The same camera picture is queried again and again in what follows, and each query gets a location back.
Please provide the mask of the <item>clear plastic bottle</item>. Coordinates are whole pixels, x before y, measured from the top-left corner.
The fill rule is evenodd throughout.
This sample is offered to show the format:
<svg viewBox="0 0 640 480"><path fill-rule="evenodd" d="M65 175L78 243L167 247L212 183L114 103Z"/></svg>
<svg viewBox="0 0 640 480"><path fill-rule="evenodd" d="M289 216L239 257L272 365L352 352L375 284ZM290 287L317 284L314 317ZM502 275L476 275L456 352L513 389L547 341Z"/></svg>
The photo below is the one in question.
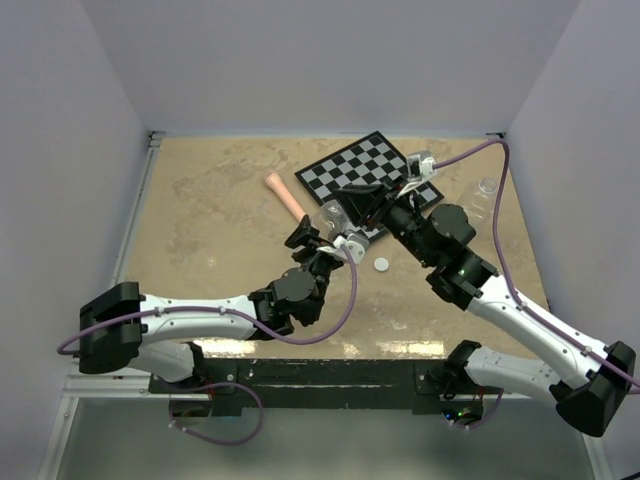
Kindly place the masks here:
<svg viewBox="0 0 640 480"><path fill-rule="evenodd" d="M488 220L494 211L498 191L498 181L491 177L471 182L458 198L457 203L464 209L469 220Z"/></svg>
<svg viewBox="0 0 640 480"><path fill-rule="evenodd" d="M312 215L311 224L319 231L319 236L330 243L333 243L338 236L343 235L352 227L343 207L335 199L324 203Z"/></svg>

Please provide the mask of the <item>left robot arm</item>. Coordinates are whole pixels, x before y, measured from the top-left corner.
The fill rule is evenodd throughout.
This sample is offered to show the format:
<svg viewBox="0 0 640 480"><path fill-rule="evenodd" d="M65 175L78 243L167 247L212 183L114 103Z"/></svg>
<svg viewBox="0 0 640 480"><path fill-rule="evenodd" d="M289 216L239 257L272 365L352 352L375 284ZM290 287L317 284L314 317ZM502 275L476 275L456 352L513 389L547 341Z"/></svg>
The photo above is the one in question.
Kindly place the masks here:
<svg viewBox="0 0 640 480"><path fill-rule="evenodd" d="M129 367L196 392L206 383L207 368L194 339L293 343L295 322L309 326L319 320L331 273L345 263L357 265L366 249L354 234L323 239L309 218L285 245L296 267L247 295L179 300L143 294L133 281L111 287L80 310L80 372L98 375Z"/></svg>

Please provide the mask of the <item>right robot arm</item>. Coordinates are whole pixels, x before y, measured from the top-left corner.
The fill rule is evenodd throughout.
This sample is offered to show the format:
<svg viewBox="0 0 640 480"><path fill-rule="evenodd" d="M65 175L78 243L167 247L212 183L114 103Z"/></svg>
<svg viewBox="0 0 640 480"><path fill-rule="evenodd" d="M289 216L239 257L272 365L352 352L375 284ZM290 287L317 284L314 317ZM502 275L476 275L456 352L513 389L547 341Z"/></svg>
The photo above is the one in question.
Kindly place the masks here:
<svg viewBox="0 0 640 480"><path fill-rule="evenodd" d="M495 387L555 408L579 432L601 437L630 395L635 351L606 344L565 324L522 295L504 269L468 246L476 232L462 207L436 206L428 216L383 185L349 185L334 199L358 227L382 226L421 264L443 301L482 318L524 345L527 360L465 341L449 356L448 386L459 393Z"/></svg>

